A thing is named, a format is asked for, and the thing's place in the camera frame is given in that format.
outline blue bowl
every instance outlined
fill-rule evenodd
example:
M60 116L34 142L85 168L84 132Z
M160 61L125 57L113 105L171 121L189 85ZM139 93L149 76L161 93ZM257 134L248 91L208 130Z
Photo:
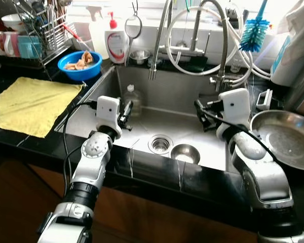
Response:
M66 75L74 81L85 81L100 73L102 57L99 53L96 52L90 52L93 57L93 61L95 62L95 64L91 67L83 70L66 70L64 68L68 63L77 63L79 59L81 59L83 53L84 51L73 52L69 55L66 55L65 57L62 57L57 63L59 69L65 72Z

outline white cloth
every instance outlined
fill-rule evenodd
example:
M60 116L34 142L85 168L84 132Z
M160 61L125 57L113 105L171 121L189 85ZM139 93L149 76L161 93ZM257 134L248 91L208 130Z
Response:
M279 23L277 33L285 32L292 35L292 40L285 50L282 64L304 56L304 0L299 0Z

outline black cable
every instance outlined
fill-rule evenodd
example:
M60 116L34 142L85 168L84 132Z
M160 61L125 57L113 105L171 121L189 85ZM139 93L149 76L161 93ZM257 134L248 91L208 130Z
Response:
M229 123L228 121L225 121L224 119L222 119L222 118L220 118L220 117L217 117L217 116L215 116L215 115L209 113L207 110L205 110L205 109L203 109L203 108L200 108L200 110L201 110L206 116L209 116L209 117L211 117L211 118L214 119L214 120L220 121L220 122L222 122L222 123L224 123L224 124L227 124L227 125L229 125L229 126L231 126L231 127L234 127L234 128L236 128L236 129L238 129L238 130L241 131L241 132L244 132L244 133L248 134L251 138L253 138L258 144L260 144L260 145L261 145L261 146L270 154L270 156L273 158L273 160L274 160L275 162L280 162L280 161L276 158L276 156L270 151L270 149L267 148L267 147L266 147L266 146L265 146L265 145L264 145L264 144L255 136L255 135L253 135L252 133L250 133L248 130L246 130L246 129L244 129L244 128L242 128L242 127L236 125L236 124Z
M69 160L69 157L70 157L71 154L76 152L81 147L82 147L82 145L73 149L70 153L67 154L67 156L65 157L65 159L63 161L63 180L64 180L64 194L63 194L63 196L66 195L66 191L67 191L67 179L66 179L66 168L65 168L66 167L66 161Z
M67 125L67 122L70 119L71 115L73 114L74 110L77 109L78 107L82 106L82 105L89 105L91 108L97 109L97 102L95 102L95 101L83 102L83 103L79 103L79 104L75 105L74 107L72 107L71 111L67 114L64 125L63 125L63 145L64 145L64 150L65 150L66 155L68 155L68 148L67 148L66 136L65 136L66 125ZM68 166L69 166L69 177L71 178L72 169L71 169L71 161L70 161L69 158L67 158L67 162L68 162Z

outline red pump cap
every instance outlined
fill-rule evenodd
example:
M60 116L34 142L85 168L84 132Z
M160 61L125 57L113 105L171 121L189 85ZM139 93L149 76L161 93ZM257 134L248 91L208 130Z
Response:
M111 16L111 21L109 22L110 28L115 29L117 27L117 22L113 19L113 12L109 12L108 14Z

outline stainless steel pan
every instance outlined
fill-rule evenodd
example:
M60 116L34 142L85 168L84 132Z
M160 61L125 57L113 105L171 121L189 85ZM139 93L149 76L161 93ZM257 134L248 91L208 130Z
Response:
M251 130L282 163L304 170L304 117L284 110L266 110L253 117Z

